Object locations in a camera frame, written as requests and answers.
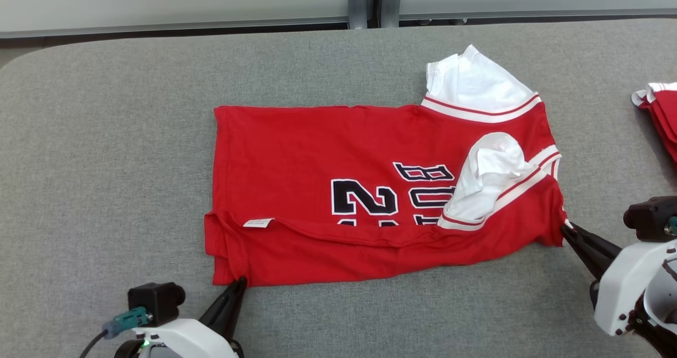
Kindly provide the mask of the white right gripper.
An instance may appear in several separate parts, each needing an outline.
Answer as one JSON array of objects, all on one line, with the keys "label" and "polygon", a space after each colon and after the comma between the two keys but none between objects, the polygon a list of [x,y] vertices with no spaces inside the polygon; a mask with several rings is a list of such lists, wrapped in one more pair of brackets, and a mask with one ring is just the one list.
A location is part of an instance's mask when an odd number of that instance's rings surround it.
[{"label": "white right gripper", "polygon": [[634,315],[641,326],[675,336],[675,240],[620,248],[575,223],[561,233],[599,280],[594,321],[603,332],[626,333]]}]

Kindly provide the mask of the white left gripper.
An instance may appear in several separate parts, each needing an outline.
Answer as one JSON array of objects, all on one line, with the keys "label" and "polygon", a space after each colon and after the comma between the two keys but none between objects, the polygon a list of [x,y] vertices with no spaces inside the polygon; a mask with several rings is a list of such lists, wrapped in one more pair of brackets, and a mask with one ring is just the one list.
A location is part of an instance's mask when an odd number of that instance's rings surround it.
[{"label": "white left gripper", "polygon": [[244,357],[234,334],[247,286],[247,278],[232,281],[200,321],[179,318],[134,328],[137,338],[121,344],[114,357]]}]

